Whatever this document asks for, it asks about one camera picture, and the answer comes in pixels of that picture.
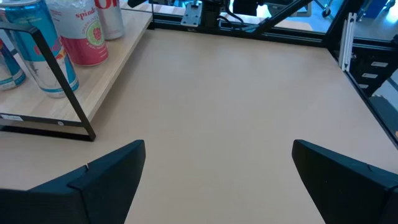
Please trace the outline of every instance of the wooden shelf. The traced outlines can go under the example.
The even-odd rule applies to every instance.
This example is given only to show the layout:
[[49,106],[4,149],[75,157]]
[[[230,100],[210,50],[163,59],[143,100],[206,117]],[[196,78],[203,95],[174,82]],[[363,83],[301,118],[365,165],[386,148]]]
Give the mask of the wooden shelf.
[[[75,65],[80,81],[75,95],[90,121],[152,19],[152,14],[146,12],[122,10],[122,15],[126,35],[107,41],[108,59],[94,67]],[[80,121],[67,98],[48,97],[27,75],[20,87],[0,93],[0,113]]]
[[[128,4],[127,0],[120,1],[120,5],[123,9],[132,9]],[[133,8],[134,10],[152,12],[152,7],[148,3],[142,3]],[[172,14],[183,16],[185,14],[185,8],[182,7],[175,7],[175,6],[164,6],[160,4],[154,4],[154,11],[164,14]],[[224,16],[231,22],[239,22],[237,19],[229,16],[227,13],[222,12],[220,14]],[[247,16],[242,14],[237,14],[245,23],[248,24],[258,24],[259,22],[263,21],[264,17],[256,17],[256,16]],[[290,21],[290,20],[283,20],[282,22],[276,24],[276,27],[281,28],[289,28],[289,29],[298,29],[298,30],[306,30],[306,31],[313,31],[311,25],[307,22],[297,22],[297,21]]]

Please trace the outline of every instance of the metal frame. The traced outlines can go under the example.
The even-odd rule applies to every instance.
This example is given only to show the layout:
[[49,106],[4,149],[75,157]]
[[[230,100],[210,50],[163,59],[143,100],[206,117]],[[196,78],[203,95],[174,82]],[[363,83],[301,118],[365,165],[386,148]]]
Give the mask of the metal frame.
[[328,0],[328,3],[327,3],[327,4],[322,4],[319,0],[313,0],[313,1],[314,1],[316,4],[318,4],[318,6],[321,7],[321,9],[322,9],[323,11],[326,11],[326,9],[329,8],[330,14],[329,14],[329,16],[326,16],[326,17],[330,17],[331,19],[334,19],[334,18],[335,18],[334,16],[331,15],[331,9],[330,9],[330,6],[331,6],[333,0]]
[[[281,42],[285,44],[297,44],[297,45],[306,45],[311,47],[323,47],[328,49],[329,53],[336,59],[338,62],[338,51],[340,48],[340,40],[343,31],[344,21],[348,17],[350,12],[357,13],[360,11],[362,5],[365,0],[345,0],[339,11],[336,13],[329,29],[326,34],[321,32],[313,32],[313,31],[304,31],[304,30],[295,30],[295,29],[286,29],[286,28],[278,28],[274,27],[278,22],[285,19],[289,16],[290,10],[295,6],[299,6],[301,3],[297,3],[293,6],[292,4],[288,5],[284,10],[284,13],[281,12],[278,15],[276,14],[275,18],[268,19],[262,23],[262,25],[266,24],[261,28],[261,31],[258,32],[242,32],[242,30],[250,30],[253,28],[258,28],[261,24],[253,25],[253,24],[244,24],[242,30],[236,30],[231,28],[231,24],[227,22],[221,22],[220,29],[205,29],[202,27],[184,27],[180,25],[182,20],[182,16],[170,15],[170,14],[162,14],[156,13],[152,10],[153,21],[151,23],[151,27],[153,29],[171,29],[171,30],[179,30],[185,32],[198,32],[202,34],[212,34],[212,35],[224,35],[230,37],[239,37],[245,39],[256,39],[256,40],[266,40],[273,42]],[[240,23],[232,22],[232,25],[237,27]],[[398,48],[392,42],[385,40],[373,40],[373,39],[365,39],[354,37],[353,40],[353,51],[360,52],[373,52],[373,51],[382,51],[387,54],[397,54]],[[348,77],[348,80],[354,86],[362,100],[365,102],[366,106],[369,108],[371,113],[374,115],[376,120],[382,126],[386,134],[389,136],[390,140],[393,144],[398,148],[398,140],[394,137],[395,133],[392,133],[388,130],[385,122],[381,119],[378,112],[373,107],[372,103],[366,97],[364,91],[359,87],[358,83],[354,79],[354,77],[350,74],[349,71],[344,72]]]
[[38,118],[35,116],[24,116],[19,114],[6,114],[6,115],[14,115],[21,117],[24,121],[32,121],[36,123],[47,123],[47,124],[56,124],[60,126],[73,126],[73,127],[81,127],[86,130],[88,133],[85,134],[73,134],[73,133],[66,133],[61,131],[46,131],[41,129],[34,129],[34,128],[22,128],[18,126],[0,126],[1,131],[8,131],[13,133],[23,133],[23,134],[36,134],[41,136],[51,136],[51,137],[58,137],[58,138],[67,138],[67,139],[76,139],[76,140],[83,140],[83,141],[94,141],[96,134],[91,127],[86,114],[84,113],[83,109],[81,108],[79,101],[77,100],[75,94],[73,93],[72,89],[69,86],[67,79],[65,78],[61,68],[59,67],[57,60],[53,56],[50,47],[46,43],[41,31],[38,28],[28,25],[17,25],[11,24],[8,22],[0,22],[0,29],[4,30],[12,30],[15,32],[26,32],[30,34],[37,44],[37,47],[41,51],[44,59],[47,61],[51,71],[54,73],[55,78],[58,80],[62,90],[65,92],[70,104],[72,105],[73,109],[75,110],[77,116],[80,119],[80,122],[76,121],[65,121],[62,119],[50,119],[50,118]]
[[356,22],[356,13],[348,13],[348,18],[344,21],[343,35],[340,42],[340,54],[338,65],[343,72],[349,71],[354,44],[354,28]]

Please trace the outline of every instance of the blue can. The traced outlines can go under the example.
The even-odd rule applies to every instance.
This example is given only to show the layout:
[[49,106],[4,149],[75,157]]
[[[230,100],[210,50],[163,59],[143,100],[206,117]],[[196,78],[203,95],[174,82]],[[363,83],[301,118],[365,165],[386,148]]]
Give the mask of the blue can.
[[10,90],[22,84],[26,75],[7,46],[0,39],[0,90]]
[[[0,7],[2,8],[2,13],[0,13],[2,20],[13,24],[35,26],[41,31],[71,89],[77,90],[79,81],[69,56],[61,45],[44,0],[2,0]],[[32,36],[28,33],[14,31],[10,34],[11,40],[15,43],[38,86],[52,98],[65,97],[65,93]]]

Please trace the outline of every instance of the can label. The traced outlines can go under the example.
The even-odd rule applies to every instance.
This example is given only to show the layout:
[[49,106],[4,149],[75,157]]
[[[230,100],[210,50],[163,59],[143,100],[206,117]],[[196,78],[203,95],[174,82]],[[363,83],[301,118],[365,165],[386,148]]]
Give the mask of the can label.
[[13,121],[24,121],[20,116],[0,114],[2,119],[10,119]]
[[55,27],[62,36],[72,62],[79,65],[96,65],[108,58],[101,23],[94,4],[85,8],[51,7]]
[[0,39],[0,90],[9,90],[24,82],[26,75]]
[[387,67],[388,63],[386,62],[372,62],[371,64],[372,66],[376,66],[376,67]]
[[362,77],[365,77],[365,78],[377,78],[379,75],[377,75],[377,74],[372,74],[372,73],[364,73],[364,74],[362,74]]
[[105,39],[112,40],[124,35],[122,11],[119,0],[95,0]]
[[[76,73],[72,67],[72,63],[69,61],[66,50],[58,39],[57,32],[55,31],[44,1],[39,1],[28,6],[6,7],[6,17],[11,23],[29,24],[36,26],[41,31],[71,89],[76,90],[79,86]],[[62,87],[30,34],[11,32],[11,35],[11,39],[16,43],[16,48],[20,52],[38,86],[51,97],[64,97],[65,93]]]

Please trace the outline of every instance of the black metal shelf frame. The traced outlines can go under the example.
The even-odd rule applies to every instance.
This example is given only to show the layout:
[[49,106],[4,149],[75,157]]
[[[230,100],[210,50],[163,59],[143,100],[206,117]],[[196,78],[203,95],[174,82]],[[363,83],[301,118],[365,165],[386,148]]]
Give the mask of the black metal shelf frame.
[[[204,27],[185,27],[180,24],[182,16],[153,12],[153,10],[152,10],[153,21],[151,22],[150,27],[153,29],[170,29],[170,30],[179,30],[185,32],[197,32],[202,34],[223,35],[223,36],[238,37],[245,39],[281,42],[285,44],[322,47],[328,49],[329,53],[331,53],[332,56],[336,60],[338,60],[338,54],[335,53],[340,49],[340,40],[343,31],[344,21],[350,12],[354,13],[359,12],[364,2],[365,0],[344,0],[326,33],[287,29],[280,27],[271,27],[270,29],[267,29],[266,32],[256,34],[254,32],[248,33],[248,32],[243,32],[241,30],[233,29],[231,28],[231,24],[228,24],[227,22],[223,21],[221,21],[220,29],[207,29]],[[287,16],[285,15],[285,17],[283,18],[280,17],[278,19],[280,19],[281,21],[285,19]],[[240,23],[232,22],[232,25],[238,27]],[[252,26],[253,24],[244,24],[242,30],[244,30],[245,27],[252,27]],[[398,47],[394,45],[394,43],[392,43],[391,41],[365,39],[358,37],[354,38],[353,51],[363,52],[364,54],[380,51],[391,55],[391,57],[398,55]],[[385,124],[381,116],[378,114],[377,110],[375,110],[375,107],[373,107],[372,103],[369,101],[364,91],[359,87],[358,83],[350,74],[350,72],[345,72],[345,74],[348,80],[355,88],[355,90],[362,98],[362,100],[365,102],[366,106],[369,108],[375,119],[379,122],[383,130],[389,136],[392,143],[396,146],[396,148],[398,148],[398,140],[397,138],[395,138],[395,133],[392,133],[391,131],[388,130],[387,125]]]
[[75,94],[73,93],[72,89],[70,88],[67,79],[65,78],[61,68],[59,67],[57,60],[53,56],[53,54],[50,50],[50,47],[46,43],[41,31],[39,31],[38,28],[33,27],[33,26],[11,24],[8,22],[0,22],[0,29],[8,30],[8,31],[11,30],[14,32],[26,32],[32,36],[37,47],[39,48],[42,55],[44,56],[44,59],[47,61],[51,71],[55,75],[55,78],[58,80],[62,90],[65,92],[65,95],[67,96],[70,104],[72,105],[77,116],[79,117],[80,122],[66,121],[66,120],[62,120],[62,119],[38,118],[35,116],[25,116],[25,115],[20,115],[20,114],[7,114],[7,113],[2,113],[1,111],[0,111],[0,114],[19,116],[24,121],[31,121],[31,122],[36,122],[36,123],[46,123],[46,124],[55,124],[58,126],[72,126],[72,127],[84,128],[87,132],[87,135],[67,133],[67,132],[63,132],[63,131],[49,131],[49,130],[42,130],[42,129],[35,129],[35,128],[23,128],[20,126],[10,126],[10,125],[0,125],[0,130],[13,132],[13,133],[35,134],[35,135],[41,135],[41,136],[76,139],[76,140],[82,140],[82,141],[94,141],[96,134],[95,134],[93,128],[91,127],[91,124],[88,121],[86,114],[84,113],[83,109],[81,108],[79,101],[77,100]]

